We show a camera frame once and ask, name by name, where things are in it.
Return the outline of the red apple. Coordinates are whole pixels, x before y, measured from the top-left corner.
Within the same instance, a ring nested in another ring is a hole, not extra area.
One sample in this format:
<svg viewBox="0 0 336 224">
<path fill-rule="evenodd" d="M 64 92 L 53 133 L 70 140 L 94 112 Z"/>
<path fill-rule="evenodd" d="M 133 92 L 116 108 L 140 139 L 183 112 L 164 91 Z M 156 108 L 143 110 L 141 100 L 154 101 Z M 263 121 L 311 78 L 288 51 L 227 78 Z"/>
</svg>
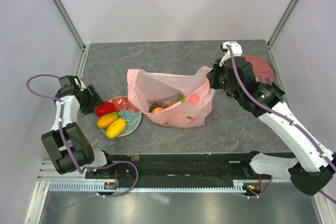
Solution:
<svg viewBox="0 0 336 224">
<path fill-rule="evenodd" d="M 97 117 L 102 117 L 106 114 L 112 113 L 115 111 L 115 105 L 109 101 L 104 101 L 103 103 L 97 105 L 95 114 Z"/>
</svg>

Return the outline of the pink plastic bag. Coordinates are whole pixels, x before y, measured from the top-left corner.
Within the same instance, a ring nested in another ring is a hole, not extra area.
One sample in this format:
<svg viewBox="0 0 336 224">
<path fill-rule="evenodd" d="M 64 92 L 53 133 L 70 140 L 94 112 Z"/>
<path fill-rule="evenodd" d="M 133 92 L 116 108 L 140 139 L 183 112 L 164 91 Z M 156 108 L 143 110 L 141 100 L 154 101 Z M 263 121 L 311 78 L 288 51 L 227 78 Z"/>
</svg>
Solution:
<svg viewBox="0 0 336 224">
<path fill-rule="evenodd" d="M 212 111 L 215 90 L 209 87 L 207 66 L 201 67 L 191 76 L 150 73 L 142 69 L 129 69 L 127 72 L 128 100 L 150 121 L 164 127 L 203 126 Z M 180 102 L 183 94 L 185 101 Z M 150 113 L 153 101 L 176 102 L 159 113 Z"/>
</svg>

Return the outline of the peach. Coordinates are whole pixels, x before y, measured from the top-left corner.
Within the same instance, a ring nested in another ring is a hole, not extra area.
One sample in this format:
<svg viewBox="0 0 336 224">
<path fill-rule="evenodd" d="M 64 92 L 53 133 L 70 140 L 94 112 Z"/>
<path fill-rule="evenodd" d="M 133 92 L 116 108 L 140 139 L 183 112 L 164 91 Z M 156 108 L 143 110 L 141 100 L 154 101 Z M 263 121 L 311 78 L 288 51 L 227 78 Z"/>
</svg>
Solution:
<svg viewBox="0 0 336 224">
<path fill-rule="evenodd" d="M 162 107 L 157 107 L 157 108 L 155 108 L 155 109 L 152 110 L 152 113 L 159 113 L 159 112 L 161 112 L 161 111 L 163 111 L 163 110 L 164 110 L 164 108 L 162 108 Z"/>
</svg>

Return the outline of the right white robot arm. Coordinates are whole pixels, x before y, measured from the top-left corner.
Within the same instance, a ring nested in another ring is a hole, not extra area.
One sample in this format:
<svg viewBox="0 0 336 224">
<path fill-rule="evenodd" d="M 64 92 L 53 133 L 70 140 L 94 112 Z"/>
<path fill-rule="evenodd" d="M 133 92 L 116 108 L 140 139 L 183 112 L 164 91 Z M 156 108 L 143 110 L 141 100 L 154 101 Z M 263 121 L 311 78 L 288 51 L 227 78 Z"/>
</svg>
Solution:
<svg viewBox="0 0 336 224">
<path fill-rule="evenodd" d="M 257 81 L 252 64 L 244 57 L 235 57 L 234 61 L 216 59 L 206 76 L 211 88 L 224 89 L 244 110 L 270 127 L 294 154 L 294 158 L 283 158 L 251 151 L 240 166 L 245 178 L 264 174 L 290 180 L 308 196 L 315 195 L 333 178 L 335 153 L 297 121 L 282 99 L 281 89 Z"/>
</svg>

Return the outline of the green apple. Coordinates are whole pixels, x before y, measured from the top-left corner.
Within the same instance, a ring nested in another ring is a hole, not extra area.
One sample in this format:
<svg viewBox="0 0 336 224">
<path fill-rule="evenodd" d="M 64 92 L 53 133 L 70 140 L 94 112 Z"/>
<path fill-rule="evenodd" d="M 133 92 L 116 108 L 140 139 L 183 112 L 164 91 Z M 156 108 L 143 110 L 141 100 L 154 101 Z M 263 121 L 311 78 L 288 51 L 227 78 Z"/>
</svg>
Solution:
<svg viewBox="0 0 336 224">
<path fill-rule="evenodd" d="M 181 95 L 179 96 L 179 101 L 180 101 L 180 102 L 184 102 L 184 101 L 185 101 L 185 96 L 184 96 L 183 94 L 181 94 Z"/>
</svg>

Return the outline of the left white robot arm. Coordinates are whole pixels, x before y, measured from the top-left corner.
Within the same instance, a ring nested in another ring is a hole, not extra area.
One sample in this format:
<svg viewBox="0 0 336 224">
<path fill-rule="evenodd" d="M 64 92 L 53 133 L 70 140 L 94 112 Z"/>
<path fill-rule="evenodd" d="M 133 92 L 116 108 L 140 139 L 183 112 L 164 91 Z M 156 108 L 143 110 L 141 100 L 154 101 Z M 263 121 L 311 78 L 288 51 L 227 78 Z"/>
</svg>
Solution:
<svg viewBox="0 0 336 224">
<path fill-rule="evenodd" d="M 105 151 L 94 151 L 80 129 L 78 114 L 94 113 L 103 100 L 93 85 L 85 85 L 78 76 L 59 78 L 60 89 L 56 93 L 56 116 L 50 131 L 41 141 L 59 174 L 97 168 L 103 178 L 111 178 L 115 165 L 107 161 Z"/>
</svg>

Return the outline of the pineapple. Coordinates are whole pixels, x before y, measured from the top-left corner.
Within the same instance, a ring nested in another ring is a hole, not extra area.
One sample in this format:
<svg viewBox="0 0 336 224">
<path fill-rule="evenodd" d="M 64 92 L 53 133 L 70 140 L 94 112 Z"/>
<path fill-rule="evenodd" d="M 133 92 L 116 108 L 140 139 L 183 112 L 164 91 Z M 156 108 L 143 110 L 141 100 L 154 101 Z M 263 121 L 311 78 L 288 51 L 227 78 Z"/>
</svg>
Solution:
<svg viewBox="0 0 336 224">
<path fill-rule="evenodd" d="M 164 103 L 163 101 L 153 101 L 151 102 L 151 105 L 149 106 L 149 112 L 152 113 L 152 110 L 157 107 L 162 107 L 164 109 L 170 108 L 173 106 L 176 102 L 170 102 L 170 103 Z"/>
</svg>

